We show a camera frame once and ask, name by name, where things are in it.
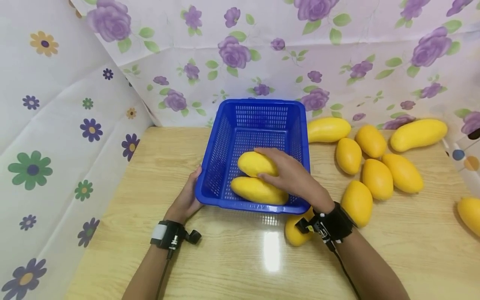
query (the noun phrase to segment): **green flower print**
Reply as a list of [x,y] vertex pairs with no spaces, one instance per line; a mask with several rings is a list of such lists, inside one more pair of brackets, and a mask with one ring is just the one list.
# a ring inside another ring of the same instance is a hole
[[80,201],[85,200],[85,198],[90,198],[90,193],[93,192],[92,189],[93,183],[84,180],[83,182],[78,183],[78,187],[75,189],[75,199],[80,199]]
[[85,98],[85,100],[83,101],[84,103],[82,104],[82,106],[85,108],[85,109],[92,109],[93,107],[93,101],[92,99],[90,98]]
[[50,164],[50,158],[44,157],[38,151],[32,152],[28,157],[27,153],[19,153],[17,159],[20,163],[12,163],[8,165],[8,171],[18,173],[12,179],[14,185],[20,185],[25,182],[25,189],[31,191],[35,185],[43,186],[47,183],[45,176],[50,176],[53,173],[51,168],[47,166]]

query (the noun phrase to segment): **yellow flower print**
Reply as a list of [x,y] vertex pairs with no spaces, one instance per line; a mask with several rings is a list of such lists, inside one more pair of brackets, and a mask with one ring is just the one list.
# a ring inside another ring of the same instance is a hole
[[33,41],[30,42],[32,47],[36,48],[38,54],[45,54],[48,57],[53,54],[57,54],[57,47],[59,46],[57,42],[53,40],[53,36],[45,35],[45,32],[39,31],[38,34],[31,34],[30,37]]

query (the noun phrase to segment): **blue plastic basket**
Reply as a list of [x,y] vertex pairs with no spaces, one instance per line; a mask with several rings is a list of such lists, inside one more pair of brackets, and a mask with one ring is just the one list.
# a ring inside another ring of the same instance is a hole
[[310,205],[290,195],[285,205],[258,204],[237,196],[232,179],[246,176],[240,155],[255,147],[275,147],[296,158],[310,172],[305,106],[297,101],[230,99],[222,102],[202,163],[195,196],[203,204],[263,213],[303,214]]

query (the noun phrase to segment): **fabric wall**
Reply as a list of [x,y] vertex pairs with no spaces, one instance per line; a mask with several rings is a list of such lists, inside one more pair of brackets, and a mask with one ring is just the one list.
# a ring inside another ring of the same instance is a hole
[[68,0],[0,12],[0,297],[61,299],[144,130],[123,73]]

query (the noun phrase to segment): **forearm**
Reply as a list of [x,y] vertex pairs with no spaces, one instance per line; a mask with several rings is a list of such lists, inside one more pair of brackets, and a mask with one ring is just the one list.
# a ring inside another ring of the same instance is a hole
[[[168,250],[157,248],[155,245],[150,245],[142,263],[128,284],[122,300],[155,299],[158,284],[160,283],[167,262],[167,254]],[[164,278],[160,295],[163,295],[166,286],[167,278]]]
[[362,299],[409,300],[395,272],[356,230],[336,249]]

